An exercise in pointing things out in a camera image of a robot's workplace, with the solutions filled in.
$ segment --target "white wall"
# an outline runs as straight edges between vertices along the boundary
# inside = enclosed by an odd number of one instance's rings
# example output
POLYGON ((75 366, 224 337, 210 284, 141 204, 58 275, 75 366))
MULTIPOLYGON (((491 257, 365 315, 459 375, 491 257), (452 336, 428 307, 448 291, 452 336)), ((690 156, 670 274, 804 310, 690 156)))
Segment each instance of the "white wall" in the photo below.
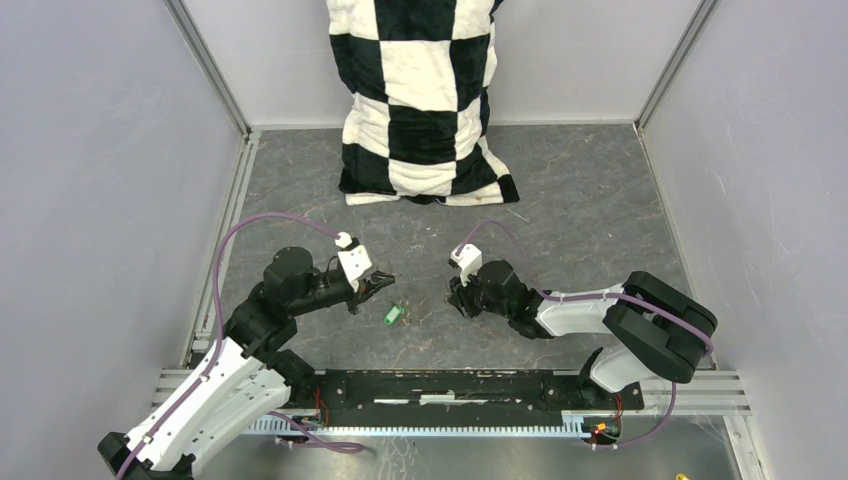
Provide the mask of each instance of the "white wall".
MULTIPOLYGON (((350 109, 322 0, 186 0, 254 125, 337 125, 350 109)), ((633 120, 697 0, 506 0, 494 122, 633 120)))
POLYGON ((778 479, 848 469, 848 3, 722 2, 647 128, 778 479))
POLYGON ((107 479, 172 366, 239 135, 161 1, 4 2, 0 478, 107 479))

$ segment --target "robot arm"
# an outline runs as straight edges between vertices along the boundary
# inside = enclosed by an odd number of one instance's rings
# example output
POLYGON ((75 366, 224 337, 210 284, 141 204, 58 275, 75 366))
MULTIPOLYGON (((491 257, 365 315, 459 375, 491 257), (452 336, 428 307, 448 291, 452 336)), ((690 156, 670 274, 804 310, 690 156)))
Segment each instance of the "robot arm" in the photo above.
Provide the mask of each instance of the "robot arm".
POLYGON ((508 262, 483 263, 482 253, 474 245, 452 251, 449 263, 460 274, 450 281, 448 301, 464 316, 494 313, 530 339, 573 333, 614 335, 620 344, 599 349, 583 367, 581 375, 594 387, 587 389, 587 395, 616 393, 653 376, 688 383, 704 356, 706 346, 699 339, 620 300, 621 296, 661 307, 708 337, 717 324, 709 310, 646 272, 634 272, 626 282, 603 290, 573 294, 545 291, 543 296, 521 282, 508 262))
POLYGON ((339 303, 355 314, 359 304, 395 281, 374 271, 355 238, 340 237, 338 264, 323 272, 301 247, 277 252, 263 281, 227 321, 222 350, 209 375, 203 371, 214 349, 155 412, 126 435, 110 433, 101 441, 98 450, 113 472, 131 448, 144 442, 125 480, 190 479, 258 418, 290 398, 311 393, 299 387, 315 373, 312 367, 291 350, 280 351, 297 333, 295 317, 339 303), (148 432, 163 415, 167 420, 150 438, 148 432))

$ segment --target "pillow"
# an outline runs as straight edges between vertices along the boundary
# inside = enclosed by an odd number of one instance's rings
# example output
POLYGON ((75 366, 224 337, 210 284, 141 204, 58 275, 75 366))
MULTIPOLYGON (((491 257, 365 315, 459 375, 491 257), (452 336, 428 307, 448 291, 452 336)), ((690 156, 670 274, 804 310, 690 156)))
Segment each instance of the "pillow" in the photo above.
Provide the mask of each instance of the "pillow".
POLYGON ((353 94, 339 182, 348 205, 518 201, 486 142, 502 1, 327 0, 336 66, 353 94))

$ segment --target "small green block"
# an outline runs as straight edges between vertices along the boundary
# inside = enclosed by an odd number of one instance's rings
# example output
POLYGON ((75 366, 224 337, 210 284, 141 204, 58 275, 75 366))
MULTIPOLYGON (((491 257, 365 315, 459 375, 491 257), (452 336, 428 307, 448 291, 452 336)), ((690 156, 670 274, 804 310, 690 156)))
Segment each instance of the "small green block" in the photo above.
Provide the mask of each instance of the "small green block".
POLYGON ((389 310, 389 313, 387 313, 386 316, 383 317, 383 321, 386 322, 386 325, 391 325, 395 323, 405 311, 406 310, 404 310, 404 308, 400 305, 392 305, 392 308, 391 310, 389 310))

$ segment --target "white bracket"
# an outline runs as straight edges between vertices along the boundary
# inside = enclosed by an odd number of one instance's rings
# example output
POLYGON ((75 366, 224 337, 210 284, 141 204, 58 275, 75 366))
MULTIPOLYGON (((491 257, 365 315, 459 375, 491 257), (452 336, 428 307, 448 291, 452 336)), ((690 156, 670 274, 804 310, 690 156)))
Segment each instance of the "white bracket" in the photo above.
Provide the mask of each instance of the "white bracket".
POLYGON ((479 248, 475 247, 472 244, 466 244, 462 251, 457 255, 457 248, 451 250, 451 260, 456 264, 456 266, 460 269, 459 272, 459 280, 462 282, 462 286, 468 285, 468 277, 469 275, 476 275, 477 270, 480 270, 480 267, 483 266, 483 252, 480 251, 479 248))
MULTIPOLYGON (((553 297, 569 297, 572 295, 585 295, 588 293, 622 293, 624 288, 621 284, 613 285, 603 290, 580 293, 553 292, 553 297)), ((614 298, 601 298, 600 300, 586 300, 582 302, 556 302, 543 300, 539 305, 536 321, 548 333, 555 337, 562 337, 571 333, 610 333, 604 326, 604 316, 607 310, 615 305, 614 298)))
MULTIPOLYGON (((336 240, 336 245, 339 248, 347 248, 352 243, 353 239, 349 233, 339 233, 339 238, 336 240)), ((368 250, 365 249, 365 245, 360 244, 351 250, 342 250, 337 255, 350 287, 353 288, 354 292, 357 291, 359 281, 365 278, 374 267, 371 257, 368 256, 368 250)))
POLYGON ((261 370, 241 390, 233 393, 194 433, 194 438, 184 451, 185 455, 195 457, 191 464, 192 474, 197 477, 221 449, 244 433, 257 418, 285 405, 290 395, 291 387, 286 385, 279 373, 261 370))
POLYGON ((242 348, 229 338, 224 339, 223 350, 217 364, 211 370, 208 380, 201 378, 201 372, 211 361, 214 347, 176 391, 150 416, 127 433, 131 448, 145 439, 147 432, 157 419, 188 390, 195 381, 200 381, 197 389, 188 396, 176 411, 162 424, 153 435, 153 441, 146 445, 138 455, 139 461, 150 460, 152 470, 168 471, 174 468, 186 447, 202 429, 202 425, 212 415, 221 402, 231 394, 250 375, 262 367, 262 363, 253 357, 242 357, 242 348))
POLYGON ((608 392, 620 392, 631 383, 653 376, 654 372, 621 343, 604 348, 589 372, 589 378, 608 392))

